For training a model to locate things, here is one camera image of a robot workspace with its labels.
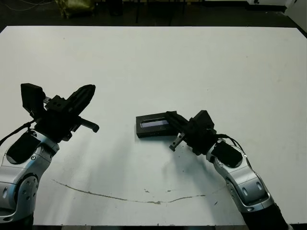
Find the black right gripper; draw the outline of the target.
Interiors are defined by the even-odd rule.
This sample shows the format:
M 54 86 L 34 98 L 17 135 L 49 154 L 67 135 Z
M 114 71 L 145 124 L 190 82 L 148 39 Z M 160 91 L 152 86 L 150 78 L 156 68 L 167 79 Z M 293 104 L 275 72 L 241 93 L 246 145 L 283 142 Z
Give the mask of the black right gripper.
M 193 117 L 187 120 L 176 111 L 167 111 L 165 118 L 170 126 L 179 133 L 179 136 L 169 146 L 172 151 L 175 151 L 176 147 L 185 141 L 192 148 L 193 153 L 206 155 L 217 140 L 214 123 L 210 117 Z

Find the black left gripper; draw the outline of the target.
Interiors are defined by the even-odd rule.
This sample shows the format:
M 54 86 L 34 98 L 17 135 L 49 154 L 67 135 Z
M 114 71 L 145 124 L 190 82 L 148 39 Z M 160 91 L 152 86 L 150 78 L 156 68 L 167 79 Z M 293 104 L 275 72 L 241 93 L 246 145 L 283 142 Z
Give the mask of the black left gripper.
M 42 118 L 38 119 L 34 130 L 54 142 L 68 141 L 80 126 L 98 132 L 99 125 L 83 119 L 80 113 L 88 106 L 95 93 L 95 85 L 80 87 L 68 99 L 54 96 L 47 104 Z

